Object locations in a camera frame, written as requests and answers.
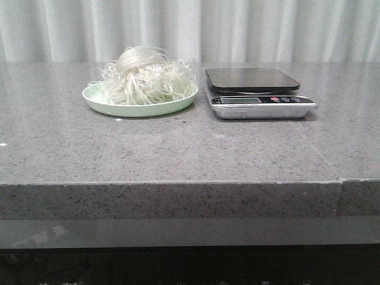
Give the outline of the silver black kitchen scale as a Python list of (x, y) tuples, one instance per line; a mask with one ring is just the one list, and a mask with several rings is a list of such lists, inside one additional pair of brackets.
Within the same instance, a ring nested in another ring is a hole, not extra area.
[(210, 107), (221, 119), (296, 119), (317, 108), (274, 68), (209, 68), (205, 75)]

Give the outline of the white pleated curtain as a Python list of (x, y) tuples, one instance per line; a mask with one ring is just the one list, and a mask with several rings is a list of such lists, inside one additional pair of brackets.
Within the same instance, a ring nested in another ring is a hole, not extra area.
[(1, 61), (377, 62), (378, 1), (2, 1)]

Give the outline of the white vermicelli noodle bundle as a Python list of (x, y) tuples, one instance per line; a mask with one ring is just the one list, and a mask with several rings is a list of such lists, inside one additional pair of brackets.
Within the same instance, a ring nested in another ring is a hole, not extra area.
[(101, 69), (101, 81), (88, 84), (98, 99), (111, 105), (154, 105), (195, 94), (196, 75), (190, 60), (170, 59), (165, 49), (127, 47)]

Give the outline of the light green round plate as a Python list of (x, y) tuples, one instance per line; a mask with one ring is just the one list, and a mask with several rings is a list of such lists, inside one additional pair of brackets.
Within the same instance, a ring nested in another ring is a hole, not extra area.
[(144, 105), (110, 104), (100, 98), (100, 89), (102, 85), (103, 83), (95, 83), (83, 90), (82, 96), (87, 101), (87, 104), (97, 112), (127, 118), (161, 116), (178, 112), (188, 107), (194, 101), (194, 97), (198, 92), (198, 88), (196, 87), (188, 97), (165, 103)]

